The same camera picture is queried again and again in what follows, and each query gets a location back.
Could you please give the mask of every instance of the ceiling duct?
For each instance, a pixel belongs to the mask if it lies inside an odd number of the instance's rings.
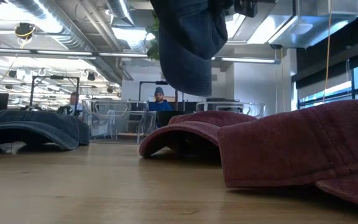
[[[307,48],[358,17],[358,0],[280,0],[249,38],[249,44]]]
[[[107,7],[114,18],[120,18],[131,26],[135,26],[132,20],[127,0],[106,0]]]
[[[96,47],[84,36],[74,22],[51,0],[9,0],[9,2],[23,11],[31,13],[40,19],[38,26],[44,32],[59,33],[64,36],[53,37],[68,50],[92,52]],[[111,67],[102,58],[87,60],[110,82],[121,83],[122,77],[118,77],[119,69]]]

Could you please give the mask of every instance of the wooden table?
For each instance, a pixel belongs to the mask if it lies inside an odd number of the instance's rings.
[[[217,162],[161,157],[118,144],[0,154],[0,223],[358,223],[357,205],[315,188],[230,190]]]

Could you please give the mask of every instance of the baseball cap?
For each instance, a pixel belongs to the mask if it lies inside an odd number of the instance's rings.
[[[151,0],[160,21],[162,73],[174,89],[197,96],[211,95],[211,58],[227,42],[224,7],[220,2]]]
[[[315,184],[358,203],[358,100],[225,126],[217,137],[227,187]]]
[[[88,145],[89,127],[69,115],[46,111],[0,111],[0,144],[53,142],[66,150]]]
[[[216,149],[219,153],[217,133],[221,127],[255,119],[230,111],[204,111],[174,116],[167,126],[152,132],[143,140],[139,154],[150,157],[164,147],[179,154],[213,153],[210,149]]]

